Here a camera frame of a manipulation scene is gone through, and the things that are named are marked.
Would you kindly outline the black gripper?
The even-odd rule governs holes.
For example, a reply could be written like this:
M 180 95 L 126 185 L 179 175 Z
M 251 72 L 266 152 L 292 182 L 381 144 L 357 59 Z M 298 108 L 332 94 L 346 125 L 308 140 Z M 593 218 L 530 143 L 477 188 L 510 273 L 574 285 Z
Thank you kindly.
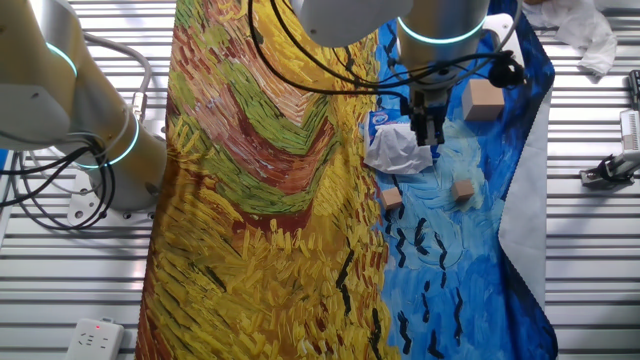
M 418 143 L 436 146 L 444 143 L 443 123 L 451 97 L 450 88 L 423 90 L 411 87 L 409 106 L 411 130 Z

